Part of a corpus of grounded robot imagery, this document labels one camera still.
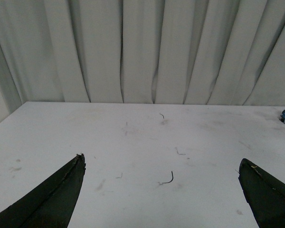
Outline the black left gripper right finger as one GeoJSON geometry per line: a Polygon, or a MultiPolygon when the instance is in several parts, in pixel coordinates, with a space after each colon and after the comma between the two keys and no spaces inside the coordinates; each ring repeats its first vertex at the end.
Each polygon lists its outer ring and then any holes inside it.
{"type": "Polygon", "coordinates": [[[285,228],[285,184],[246,158],[238,179],[257,225],[285,228]]]}

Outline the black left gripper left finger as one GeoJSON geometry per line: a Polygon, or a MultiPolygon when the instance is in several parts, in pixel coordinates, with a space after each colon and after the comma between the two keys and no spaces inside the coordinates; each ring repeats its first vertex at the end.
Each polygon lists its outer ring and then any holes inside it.
{"type": "Polygon", "coordinates": [[[24,197],[0,212],[0,228],[66,228],[86,171],[78,154],[24,197]]]}

